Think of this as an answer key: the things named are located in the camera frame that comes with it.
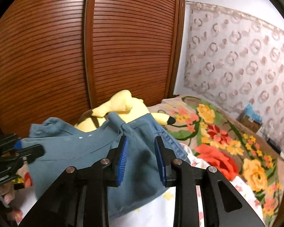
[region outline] white wall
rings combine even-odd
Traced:
[[[259,19],[265,20],[276,27],[284,30],[284,19],[278,10],[269,0],[188,0],[202,3],[210,3],[214,5],[224,6],[235,9],[244,13],[251,14]],[[174,94],[191,94],[196,95],[191,89],[184,87],[185,58],[188,41],[188,28],[190,18],[190,5],[185,7],[184,30],[181,46],[181,54],[179,60],[178,74]],[[237,113],[231,113],[230,116],[237,118]]]

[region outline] triangular cutout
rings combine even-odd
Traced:
[[[235,195],[231,192],[231,190],[225,185],[223,181],[218,181],[218,186],[226,212],[231,212],[242,208],[241,202],[235,197]]]

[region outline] silver screw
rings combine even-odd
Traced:
[[[73,173],[74,171],[75,171],[75,168],[73,166],[69,166],[68,168],[66,168],[67,173]]]
[[[181,159],[174,159],[174,160],[173,160],[173,163],[174,163],[175,165],[181,165],[181,164],[182,164],[182,160],[181,160]]]
[[[208,168],[208,170],[211,172],[211,173],[216,173],[217,172],[217,168],[215,168],[214,166],[210,166]]]
[[[101,164],[103,164],[103,165],[107,165],[109,162],[110,161],[109,161],[108,158],[104,158],[104,159],[101,160]]]

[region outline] red rose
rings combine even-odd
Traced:
[[[198,158],[215,166],[227,180],[231,181],[239,175],[239,168],[235,161],[216,147],[201,144],[195,148],[195,151],[199,153]]]

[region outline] plush toy ear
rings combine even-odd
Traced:
[[[160,125],[172,125],[176,122],[176,120],[173,117],[170,117],[167,114],[151,113],[151,115]]]
[[[133,108],[131,93],[129,90],[122,90],[114,94],[111,99],[99,107],[93,109],[92,116],[104,117],[109,112],[127,112]]]

